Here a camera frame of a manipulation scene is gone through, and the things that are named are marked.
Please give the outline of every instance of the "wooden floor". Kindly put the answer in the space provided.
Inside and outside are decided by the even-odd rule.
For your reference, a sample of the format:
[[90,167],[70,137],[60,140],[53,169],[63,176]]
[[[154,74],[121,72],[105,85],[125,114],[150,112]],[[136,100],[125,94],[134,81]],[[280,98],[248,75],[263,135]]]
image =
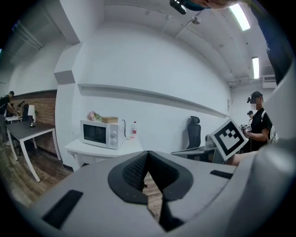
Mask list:
[[[29,147],[27,151],[31,163],[41,180],[40,182],[35,181],[23,156],[18,156],[16,161],[13,158],[10,146],[2,146],[1,144],[0,174],[12,197],[26,207],[30,207],[42,194],[72,172],[65,169],[57,158],[47,153]],[[144,188],[143,193],[148,196],[148,209],[153,213],[155,220],[159,221],[162,193],[150,174],[147,174],[145,184],[147,188]]]

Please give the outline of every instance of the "flower bouquet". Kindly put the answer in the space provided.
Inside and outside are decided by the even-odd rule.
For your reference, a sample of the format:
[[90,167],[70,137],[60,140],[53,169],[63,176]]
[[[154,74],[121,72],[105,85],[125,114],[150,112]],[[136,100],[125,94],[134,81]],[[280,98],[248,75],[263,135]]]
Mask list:
[[90,111],[86,118],[90,121],[102,121],[102,117],[95,111]]

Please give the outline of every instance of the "bottle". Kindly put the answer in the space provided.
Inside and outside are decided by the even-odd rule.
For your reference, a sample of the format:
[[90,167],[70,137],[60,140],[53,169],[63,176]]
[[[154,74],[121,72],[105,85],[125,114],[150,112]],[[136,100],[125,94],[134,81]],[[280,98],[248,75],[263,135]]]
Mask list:
[[134,122],[134,126],[133,126],[133,131],[132,131],[131,137],[132,138],[135,138],[136,135],[137,135],[137,126],[136,126],[136,122]]

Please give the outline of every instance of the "ceiling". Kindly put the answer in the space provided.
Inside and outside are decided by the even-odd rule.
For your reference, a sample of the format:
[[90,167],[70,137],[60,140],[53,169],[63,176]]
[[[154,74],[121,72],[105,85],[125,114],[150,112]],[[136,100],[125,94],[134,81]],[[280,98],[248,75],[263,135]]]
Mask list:
[[[273,74],[258,22],[247,5],[241,6],[251,26],[246,31],[230,9],[187,9],[187,14],[181,15],[170,7],[169,0],[105,0],[105,20],[145,25],[176,37],[199,52],[225,81],[238,83],[252,80],[255,56],[259,57],[260,76]],[[185,28],[197,13],[201,24]]]
[[[229,9],[187,10],[181,15],[170,7],[169,0],[105,0],[105,21],[144,25],[176,38],[201,54],[229,85],[235,85],[252,80],[255,56],[259,57],[260,76],[273,74],[258,22],[246,5],[241,6],[251,26],[246,31],[241,30]],[[188,24],[196,14],[201,24]],[[61,33],[42,1],[27,11],[20,23],[42,45]],[[37,51],[14,33],[1,52],[0,63],[13,66]]]

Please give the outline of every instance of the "white lampshade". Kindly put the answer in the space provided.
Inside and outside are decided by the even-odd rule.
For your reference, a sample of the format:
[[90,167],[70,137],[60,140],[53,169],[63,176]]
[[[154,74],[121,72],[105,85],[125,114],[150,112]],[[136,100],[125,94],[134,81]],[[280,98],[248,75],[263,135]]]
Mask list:
[[28,116],[33,116],[34,121],[36,121],[35,106],[29,105]]

